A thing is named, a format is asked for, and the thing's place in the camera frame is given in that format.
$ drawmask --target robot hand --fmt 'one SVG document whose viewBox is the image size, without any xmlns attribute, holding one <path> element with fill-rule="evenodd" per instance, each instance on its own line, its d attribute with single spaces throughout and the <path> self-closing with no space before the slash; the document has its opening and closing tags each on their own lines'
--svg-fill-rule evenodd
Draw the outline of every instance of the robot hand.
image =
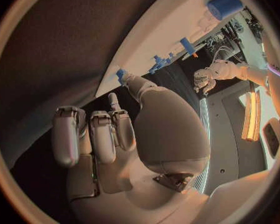
<svg viewBox="0 0 280 224">
<path fill-rule="evenodd" d="M 204 87 L 203 94 L 207 95 L 215 87 L 216 80 L 226 80 L 235 77 L 246 80 L 246 66 L 237 66 L 233 62 L 226 60 L 215 60 L 210 67 L 200 69 L 194 73 L 194 90 L 198 93 L 199 89 Z"/>
</svg>

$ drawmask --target dark fabric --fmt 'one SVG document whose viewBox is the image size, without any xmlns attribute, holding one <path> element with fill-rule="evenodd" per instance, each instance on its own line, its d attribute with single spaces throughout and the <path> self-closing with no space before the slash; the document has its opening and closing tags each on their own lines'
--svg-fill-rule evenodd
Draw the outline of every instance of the dark fabric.
<svg viewBox="0 0 280 224">
<path fill-rule="evenodd" d="M 156 0 L 40 0 L 0 61 L 0 147 L 11 167 L 65 102 L 85 105 L 116 50 Z"/>
</svg>

